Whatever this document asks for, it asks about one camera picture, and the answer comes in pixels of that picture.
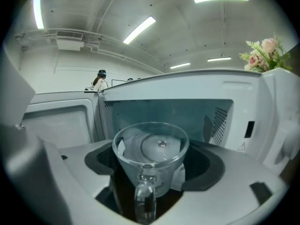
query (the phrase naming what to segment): white wall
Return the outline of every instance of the white wall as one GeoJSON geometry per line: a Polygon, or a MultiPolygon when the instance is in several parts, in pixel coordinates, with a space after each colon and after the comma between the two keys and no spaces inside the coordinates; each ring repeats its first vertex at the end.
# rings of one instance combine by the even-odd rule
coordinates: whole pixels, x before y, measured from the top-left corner
{"type": "Polygon", "coordinates": [[[144,68],[110,56],[88,51],[64,51],[49,46],[24,52],[21,75],[36,93],[82,91],[105,69],[109,86],[111,80],[157,75],[144,68]]]}

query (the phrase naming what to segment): green leaves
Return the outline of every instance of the green leaves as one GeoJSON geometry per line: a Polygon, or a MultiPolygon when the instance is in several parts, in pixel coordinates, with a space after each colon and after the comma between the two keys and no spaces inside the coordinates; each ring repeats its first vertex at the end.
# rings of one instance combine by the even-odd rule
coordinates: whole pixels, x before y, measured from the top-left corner
{"type": "Polygon", "coordinates": [[[271,60],[269,64],[270,70],[274,69],[277,66],[277,64],[277,62],[271,60]]]}
{"type": "Polygon", "coordinates": [[[239,54],[239,57],[240,57],[240,59],[243,59],[243,60],[245,60],[245,61],[249,61],[251,55],[248,54],[248,53],[240,53],[240,54],[239,54]]]}
{"type": "Polygon", "coordinates": [[[283,50],[281,39],[279,37],[277,37],[277,35],[275,33],[274,33],[274,39],[277,41],[278,48],[281,51],[281,54],[283,55],[285,52],[283,50]]]}
{"type": "Polygon", "coordinates": [[[263,72],[265,72],[265,70],[264,70],[262,67],[259,67],[259,66],[256,66],[256,67],[251,68],[251,71],[253,71],[253,72],[258,72],[258,73],[263,73],[263,72]]]}
{"type": "Polygon", "coordinates": [[[288,70],[288,71],[292,71],[292,67],[290,67],[290,66],[286,66],[285,68],[284,68],[285,70],[288,70]]]}
{"type": "Polygon", "coordinates": [[[291,55],[287,52],[286,54],[281,56],[281,59],[288,61],[291,58],[291,55]]]}

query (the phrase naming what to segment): air vent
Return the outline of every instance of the air vent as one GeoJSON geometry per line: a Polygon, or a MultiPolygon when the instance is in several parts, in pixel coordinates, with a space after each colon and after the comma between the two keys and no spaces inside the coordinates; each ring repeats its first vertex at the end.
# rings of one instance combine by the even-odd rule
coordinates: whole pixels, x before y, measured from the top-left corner
{"type": "Polygon", "coordinates": [[[227,121],[227,111],[219,107],[215,108],[215,117],[213,120],[213,129],[211,137],[217,146],[221,145],[227,121]]]}
{"type": "Polygon", "coordinates": [[[115,103],[120,103],[120,101],[104,101],[105,107],[112,107],[115,103]]]}
{"type": "Polygon", "coordinates": [[[83,39],[83,33],[70,32],[70,31],[57,31],[56,37],[58,39],[72,39],[72,40],[81,41],[83,39]]]}

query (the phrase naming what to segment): ceiling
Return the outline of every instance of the ceiling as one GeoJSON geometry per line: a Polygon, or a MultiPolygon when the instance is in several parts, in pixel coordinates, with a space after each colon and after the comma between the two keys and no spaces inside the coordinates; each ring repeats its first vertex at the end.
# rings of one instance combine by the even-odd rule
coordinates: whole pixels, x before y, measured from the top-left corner
{"type": "Polygon", "coordinates": [[[243,68],[239,53],[245,41],[263,40],[276,32],[290,50],[299,38],[273,0],[41,0],[44,30],[35,24],[32,0],[23,7],[14,34],[23,49],[53,45],[57,30],[84,33],[86,49],[138,61],[161,72],[212,67],[243,68]],[[156,22],[129,45],[123,40],[145,19],[156,22]],[[207,59],[231,56],[229,61],[207,59]]]}

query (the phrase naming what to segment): white appliance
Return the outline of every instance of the white appliance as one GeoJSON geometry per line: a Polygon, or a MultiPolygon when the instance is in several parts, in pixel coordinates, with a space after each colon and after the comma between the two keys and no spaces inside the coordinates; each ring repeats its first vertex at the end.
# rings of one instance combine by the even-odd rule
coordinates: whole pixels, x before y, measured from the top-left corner
{"type": "MultiPolygon", "coordinates": [[[[184,191],[153,225],[257,224],[284,196],[287,186],[278,175],[299,151],[299,87],[300,78],[280,68],[263,74],[209,69],[157,75],[99,94],[38,94],[22,120],[25,129],[15,129],[7,140],[18,133],[44,140],[71,224],[133,224],[95,199],[112,187],[112,170],[96,165],[101,175],[87,166],[86,157],[108,151],[114,135],[129,125],[174,124],[204,154],[216,155],[224,170],[206,189],[184,191]],[[252,189],[255,184],[270,193],[264,202],[252,189]]],[[[176,176],[173,182],[178,188],[176,176]]]]}

